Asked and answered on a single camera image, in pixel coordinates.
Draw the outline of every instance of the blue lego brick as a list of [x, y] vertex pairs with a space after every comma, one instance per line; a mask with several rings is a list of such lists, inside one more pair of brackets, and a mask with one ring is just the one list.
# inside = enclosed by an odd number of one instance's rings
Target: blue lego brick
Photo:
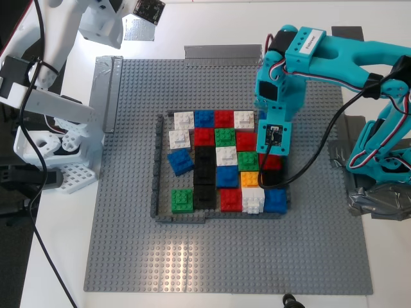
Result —
[[214, 128], [214, 111], [201, 110], [194, 112], [194, 127]]
[[266, 120], [267, 119], [267, 113], [263, 110], [260, 110], [258, 112], [258, 119], [259, 120]]
[[287, 193], [285, 189], [264, 190], [265, 202], [264, 212], [266, 213], [287, 213]]
[[167, 159], [176, 176], [183, 175], [194, 168], [194, 163], [186, 149], [168, 154]]
[[238, 166], [217, 167], [217, 188], [238, 187]]

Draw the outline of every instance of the red lego brick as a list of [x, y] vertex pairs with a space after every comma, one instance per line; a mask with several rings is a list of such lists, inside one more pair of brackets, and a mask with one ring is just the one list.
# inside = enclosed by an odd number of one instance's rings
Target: red lego brick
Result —
[[195, 128], [194, 146], [215, 146], [214, 128]]
[[214, 127], [215, 128], [234, 127], [234, 111], [233, 110], [214, 111]]
[[221, 211], [222, 212], [242, 212], [243, 201], [241, 189], [220, 189]]
[[[259, 154], [259, 165], [263, 163], [265, 154]], [[267, 161], [265, 162], [264, 165], [264, 170], [276, 170], [280, 171], [283, 168], [283, 159], [281, 156], [277, 155], [269, 155], [267, 158]]]
[[253, 152], [257, 148], [256, 133], [236, 133], [237, 152]]

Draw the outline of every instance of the gray lego baseplate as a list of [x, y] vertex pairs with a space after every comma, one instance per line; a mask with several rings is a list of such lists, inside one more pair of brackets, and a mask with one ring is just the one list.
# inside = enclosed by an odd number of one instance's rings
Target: gray lego baseplate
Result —
[[[292, 207], [281, 219], [163, 224], [150, 217], [157, 115], [249, 110], [257, 69], [124, 60], [115, 131], [105, 139], [85, 291], [372, 293], [362, 221], [347, 211], [343, 172], [331, 166], [327, 150], [291, 185]], [[308, 85], [293, 126], [291, 175], [317, 149], [341, 104], [338, 87]], [[330, 140], [336, 138], [333, 130]], [[176, 189], [187, 185], [182, 178], [161, 180]]]

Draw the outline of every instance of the green lego brick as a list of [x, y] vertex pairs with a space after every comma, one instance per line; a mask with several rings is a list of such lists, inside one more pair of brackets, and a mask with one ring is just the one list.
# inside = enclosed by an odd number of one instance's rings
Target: green lego brick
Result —
[[216, 147], [236, 145], [234, 128], [216, 128], [214, 134], [216, 136]]
[[258, 171], [257, 152], [238, 152], [239, 171]]
[[171, 190], [171, 211], [173, 214], [193, 212], [193, 190], [173, 189]]

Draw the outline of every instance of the white lego brick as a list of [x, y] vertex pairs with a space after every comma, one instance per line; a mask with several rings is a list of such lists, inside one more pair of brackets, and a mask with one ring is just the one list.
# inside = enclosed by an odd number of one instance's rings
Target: white lego brick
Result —
[[217, 166], [236, 166], [237, 150], [235, 146], [216, 148]]
[[254, 112], [234, 111], [234, 129], [239, 132], [253, 132]]
[[250, 201], [247, 209], [247, 214], [258, 214], [259, 204], [257, 201]]
[[172, 151], [181, 149], [189, 151], [191, 149], [188, 130], [171, 130], [168, 132], [168, 136], [170, 137], [170, 149]]
[[194, 112], [175, 112], [174, 129], [194, 131]]
[[264, 211], [264, 189], [260, 187], [242, 188], [243, 212], [258, 214]]

